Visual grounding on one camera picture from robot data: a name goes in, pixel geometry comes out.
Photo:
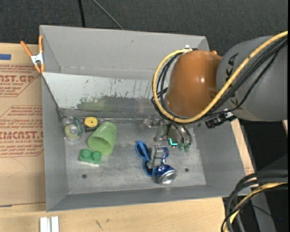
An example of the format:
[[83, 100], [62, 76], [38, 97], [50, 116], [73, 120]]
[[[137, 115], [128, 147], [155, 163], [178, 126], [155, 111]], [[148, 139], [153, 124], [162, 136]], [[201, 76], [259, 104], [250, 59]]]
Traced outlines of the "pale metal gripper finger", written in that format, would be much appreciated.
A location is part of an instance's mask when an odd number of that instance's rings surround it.
[[151, 147], [149, 168], [156, 168], [161, 164], [161, 144], [154, 143]]
[[167, 147], [161, 147], [161, 150], [162, 150], [161, 163], [166, 164], [166, 159], [169, 156], [169, 149]]

